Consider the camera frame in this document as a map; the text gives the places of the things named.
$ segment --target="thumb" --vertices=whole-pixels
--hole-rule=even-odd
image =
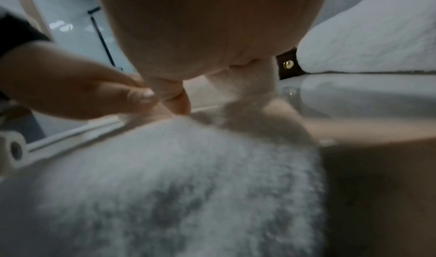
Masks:
[[[110,82],[100,83],[90,98],[101,116],[147,112],[159,102],[150,89]]]
[[[145,77],[145,83],[153,90],[156,97],[174,114],[188,114],[191,103],[183,88],[182,81],[171,81],[155,77]]]

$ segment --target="fluffy white fabric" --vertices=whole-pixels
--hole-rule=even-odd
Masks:
[[[436,70],[436,0],[363,0],[298,45],[309,73]]]

